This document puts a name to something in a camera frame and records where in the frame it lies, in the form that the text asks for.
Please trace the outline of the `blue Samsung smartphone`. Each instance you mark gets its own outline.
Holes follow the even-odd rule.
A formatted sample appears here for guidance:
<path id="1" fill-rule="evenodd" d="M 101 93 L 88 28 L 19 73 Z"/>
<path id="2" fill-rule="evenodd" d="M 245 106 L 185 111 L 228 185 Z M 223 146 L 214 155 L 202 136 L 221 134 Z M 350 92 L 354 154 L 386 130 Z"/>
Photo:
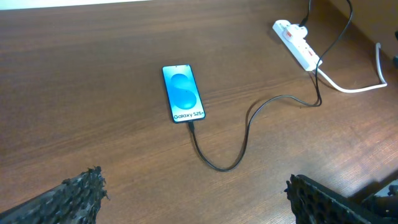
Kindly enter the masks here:
<path id="1" fill-rule="evenodd" d="M 174 123 L 205 119 L 206 113 L 189 64 L 162 67 L 162 74 Z"/>

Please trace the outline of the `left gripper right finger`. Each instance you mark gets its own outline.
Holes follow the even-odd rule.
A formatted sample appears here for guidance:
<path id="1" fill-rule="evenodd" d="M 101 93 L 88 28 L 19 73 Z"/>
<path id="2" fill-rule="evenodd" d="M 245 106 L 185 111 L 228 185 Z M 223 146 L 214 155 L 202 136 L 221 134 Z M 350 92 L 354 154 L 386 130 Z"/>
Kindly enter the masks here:
<path id="1" fill-rule="evenodd" d="M 392 222 L 392 197 L 372 196 L 357 204 L 305 175 L 291 175 L 287 199 L 296 223 L 367 224 Z"/>

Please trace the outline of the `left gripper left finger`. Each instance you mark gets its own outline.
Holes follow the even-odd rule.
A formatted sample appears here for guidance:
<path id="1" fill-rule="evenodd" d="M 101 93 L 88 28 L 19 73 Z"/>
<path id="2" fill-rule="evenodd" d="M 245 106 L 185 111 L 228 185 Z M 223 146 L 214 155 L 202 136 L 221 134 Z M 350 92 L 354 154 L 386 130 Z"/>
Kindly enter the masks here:
<path id="1" fill-rule="evenodd" d="M 96 223 L 107 197 L 101 167 L 94 166 L 1 213 L 1 223 Z"/>

